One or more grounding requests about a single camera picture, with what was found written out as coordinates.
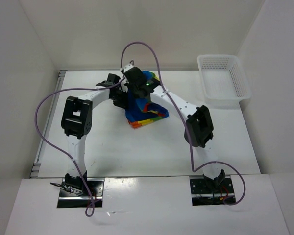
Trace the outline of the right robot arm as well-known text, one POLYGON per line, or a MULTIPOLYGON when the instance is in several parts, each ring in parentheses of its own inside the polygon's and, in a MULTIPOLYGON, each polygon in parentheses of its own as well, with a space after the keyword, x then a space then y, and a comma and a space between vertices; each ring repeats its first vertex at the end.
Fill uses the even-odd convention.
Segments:
POLYGON ((128 122, 136 127, 167 118, 170 114, 179 117, 190 147, 192 172, 209 166, 203 175, 205 187, 209 192, 217 192, 222 187, 225 172, 218 169, 212 149, 214 126, 208 107, 193 105, 169 91, 159 74, 142 71, 132 64, 122 67, 121 72, 128 88, 128 122))

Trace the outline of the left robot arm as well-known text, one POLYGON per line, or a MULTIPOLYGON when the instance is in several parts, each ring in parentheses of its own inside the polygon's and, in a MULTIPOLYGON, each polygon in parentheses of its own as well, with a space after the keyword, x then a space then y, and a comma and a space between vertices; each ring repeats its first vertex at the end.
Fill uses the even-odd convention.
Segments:
POLYGON ((88 193, 85 142, 92 128, 93 109, 109 99, 117 107, 128 107, 127 92, 121 88, 121 78, 111 73, 106 80, 96 84, 94 91, 66 99, 61 127, 67 137, 72 162, 69 163, 63 187, 70 187, 78 196, 88 193))

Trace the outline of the rainbow striped shorts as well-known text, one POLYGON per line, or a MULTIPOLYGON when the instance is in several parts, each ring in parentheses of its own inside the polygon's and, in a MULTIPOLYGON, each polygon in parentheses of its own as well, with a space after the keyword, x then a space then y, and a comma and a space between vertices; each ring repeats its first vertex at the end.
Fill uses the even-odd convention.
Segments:
POLYGON ((124 75, 127 79, 125 85, 128 87, 128 108, 125 109, 125 116, 132 128, 137 129, 169 116, 168 110, 163 106, 153 101, 147 102, 146 99, 135 98, 131 92, 133 85, 141 86, 144 83, 151 83, 154 91, 160 86, 160 80, 154 73, 147 70, 141 71, 135 67, 133 70, 125 72, 124 75))

